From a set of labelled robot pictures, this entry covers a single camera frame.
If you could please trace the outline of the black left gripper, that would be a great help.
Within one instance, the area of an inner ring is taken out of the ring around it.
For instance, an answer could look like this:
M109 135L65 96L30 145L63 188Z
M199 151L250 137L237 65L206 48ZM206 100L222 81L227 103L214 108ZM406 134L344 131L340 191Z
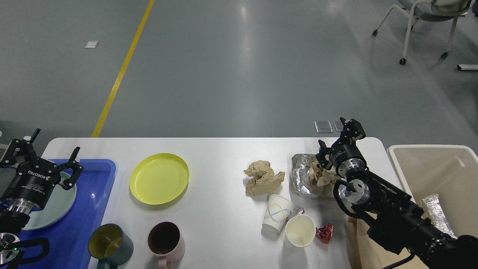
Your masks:
M2 194L3 203L23 199L34 204L34 211L41 211L45 208L55 185L60 185L68 191L75 186L82 174L84 167L77 159L79 146L73 150L68 161L61 165L50 160L39 160L33 143L40 132L41 129L36 129L30 138L12 139L1 157L1 166L15 165L16 153L22 155L26 161L18 165L18 171ZM61 179L60 173L65 170L71 170L72 174L69 178Z

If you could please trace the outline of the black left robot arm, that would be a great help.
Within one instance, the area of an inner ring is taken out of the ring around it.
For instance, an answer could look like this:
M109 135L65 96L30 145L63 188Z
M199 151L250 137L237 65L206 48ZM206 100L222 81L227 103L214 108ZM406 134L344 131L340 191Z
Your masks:
M34 141L40 133L12 139L1 157L1 167L15 167L7 189L1 196L1 266L17 269L19 265L35 263L49 254L50 244L45 237L21 240L20 233L30 220L30 213L46 207L56 186L68 191L82 174L76 147L67 162L57 164L39 157Z

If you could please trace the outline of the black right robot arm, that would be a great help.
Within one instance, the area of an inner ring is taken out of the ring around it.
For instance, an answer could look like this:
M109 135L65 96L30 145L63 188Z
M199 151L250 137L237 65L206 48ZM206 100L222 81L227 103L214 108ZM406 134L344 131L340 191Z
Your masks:
M355 119L340 117L340 137L331 147L319 140L316 154L325 170L335 169L340 177L333 186L333 197L347 215L363 220L367 235L385 250L410 255L388 266L396 268L418 257L430 269L476 269L477 238L461 235L453 238L436 228L412 197L371 172L356 141L366 133Z

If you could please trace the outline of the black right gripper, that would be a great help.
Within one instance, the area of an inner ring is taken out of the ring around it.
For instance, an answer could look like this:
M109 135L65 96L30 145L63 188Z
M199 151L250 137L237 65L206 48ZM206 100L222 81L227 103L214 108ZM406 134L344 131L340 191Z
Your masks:
M331 147L327 147L323 140L318 140L319 151L316 154L318 163L324 170L331 170L333 167L336 174L346 178L347 173L352 170L365 170L367 162L356 145L357 140L366 138L366 133L359 121L339 118L343 125L339 141L335 141Z

